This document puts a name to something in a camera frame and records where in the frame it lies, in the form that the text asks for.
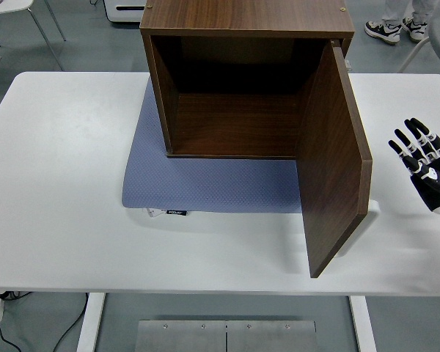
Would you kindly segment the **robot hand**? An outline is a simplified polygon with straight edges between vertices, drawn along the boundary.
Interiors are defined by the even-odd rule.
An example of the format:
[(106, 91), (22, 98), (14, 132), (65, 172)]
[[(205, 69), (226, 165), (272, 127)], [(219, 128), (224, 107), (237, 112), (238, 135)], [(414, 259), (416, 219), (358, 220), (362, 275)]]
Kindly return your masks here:
[(396, 137), (404, 144), (388, 141), (404, 166), (410, 172), (410, 180), (428, 209), (440, 215), (440, 137), (416, 118), (404, 120), (404, 124), (416, 139), (415, 143), (401, 130)]

